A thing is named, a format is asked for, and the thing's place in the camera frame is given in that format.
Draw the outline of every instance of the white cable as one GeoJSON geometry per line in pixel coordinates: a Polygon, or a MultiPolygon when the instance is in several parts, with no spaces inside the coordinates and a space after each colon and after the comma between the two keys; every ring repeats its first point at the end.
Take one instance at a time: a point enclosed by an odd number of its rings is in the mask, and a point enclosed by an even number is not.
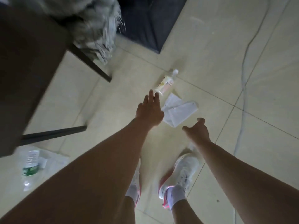
{"type": "MultiPolygon", "coordinates": [[[[247,83],[247,80],[245,79],[245,72],[244,72],[244,63],[245,63],[245,60],[246,60],[246,57],[247,57],[247,53],[248,53],[248,49],[252,43],[252,41],[255,39],[255,37],[257,36],[257,34],[260,32],[260,29],[264,23],[264,20],[268,14],[268,11],[269,11],[269,8],[270,8],[270,0],[267,0],[267,6],[266,6],[266,11],[265,11],[265,14],[264,14],[264,17],[256,31],[256,33],[254,34],[254,36],[252,37],[252,39],[250,40],[250,42],[248,43],[247,47],[246,47],[246,50],[245,50],[245,53],[244,53],[244,57],[243,57],[243,61],[242,61],[242,68],[241,68],[241,85],[242,85],[242,90],[243,90],[243,111],[242,111],[242,119],[241,119],[241,128],[240,128],[240,132],[239,132],[239,135],[238,135],[238,139],[237,139],[237,143],[236,143],[236,146],[235,146],[235,149],[234,149],[234,153],[233,155],[235,156],[236,153],[237,153],[237,150],[239,149],[240,147],[240,141],[241,141],[241,138],[243,136],[243,132],[244,132],[244,122],[245,122],[245,114],[246,114],[246,108],[247,108],[247,90],[246,90],[246,83],[247,83]]],[[[236,209],[234,208],[234,212],[233,212],[233,220],[234,220],[234,224],[237,224],[237,213],[236,213],[236,209]]]]}

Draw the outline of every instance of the foot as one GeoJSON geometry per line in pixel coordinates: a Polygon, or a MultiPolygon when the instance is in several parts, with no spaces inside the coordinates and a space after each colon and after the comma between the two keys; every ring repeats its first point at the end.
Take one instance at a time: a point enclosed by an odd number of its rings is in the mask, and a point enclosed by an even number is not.
{"type": "Polygon", "coordinates": [[[195,154],[186,153],[181,155],[174,164],[174,167],[162,177],[159,186],[159,198],[163,200],[164,208],[169,208],[166,198],[167,189],[175,185],[180,185],[184,189],[184,192],[186,192],[198,166],[199,161],[195,154]]]}
{"type": "Polygon", "coordinates": [[[132,199],[134,200],[135,207],[136,207],[136,205],[139,201],[140,195],[141,195],[141,185],[140,185],[140,180],[139,180],[139,178],[140,178],[140,175],[139,175],[140,166],[141,166],[141,159],[139,158],[139,162],[138,162],[137,168],[135,170],[133,179],[132,179],[131,184],[129,186],[129,189],[126,193],[127,196],[132,197],[132,199]]]}

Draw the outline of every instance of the person's left hand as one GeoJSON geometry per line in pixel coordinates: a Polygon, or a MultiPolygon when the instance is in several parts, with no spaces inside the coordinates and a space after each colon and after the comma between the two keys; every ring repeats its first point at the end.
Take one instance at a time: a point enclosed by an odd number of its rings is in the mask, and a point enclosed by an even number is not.
{"type": "Polygon", "coordinates": [[[155,93],[150,90],[149,95],[144,97],[143,103],[138,105],[136,111],[136,119],[142,120],[149,127],[159,125],[164,117],[164,112],[161,111],[159,93],[155,93]]]}

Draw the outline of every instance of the sneaker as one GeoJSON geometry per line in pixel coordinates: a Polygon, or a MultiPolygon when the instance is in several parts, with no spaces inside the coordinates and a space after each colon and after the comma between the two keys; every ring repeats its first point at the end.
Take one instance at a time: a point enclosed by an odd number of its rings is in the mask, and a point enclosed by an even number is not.
{"type": "Polygon", "coordinates": [[[198,166],[199,161],[195,154],[186,153],[181,155],[174,164],[174,167],[162,177],[158,194],[159,198],[163,200],[164,208],[169,208],[166,199],[167,189],[179,184],[183,187],[184,192],[186,192],[189,189],[191,178],[198,169],[198,166]]]}
{"type": "Polygon", "coordinates": [[[137,188],[138,198],[136,200],[135,207],[136,207],[136,205],[137,205],[137,203],[139,201],[139,198],[141,196],[141,185],[140,185],[140,179],[139,179],[140,178],[140,175],[139,175],[140,166],[141,166],[141,158],[139,158],[139,162],[138,162],[137,168],[135,170],[133,179],[132,179],[131,184],[130,184],[130,187],[135,185],[136,188],[137,188]]]}

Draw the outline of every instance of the white tissue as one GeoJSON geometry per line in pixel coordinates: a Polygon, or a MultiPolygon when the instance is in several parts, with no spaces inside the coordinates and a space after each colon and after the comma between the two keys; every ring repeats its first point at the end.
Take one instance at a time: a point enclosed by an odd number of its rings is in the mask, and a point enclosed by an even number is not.
{"type": "Polygon", "coordinates": [[[177,127],[194,112],[196,112],[197,109],[198,107],[196,102],[185,102],[171,93],[167,98],[165,105],[161,108],[165,114],[163,121],[169,124],[171,127],[177,127]]]}

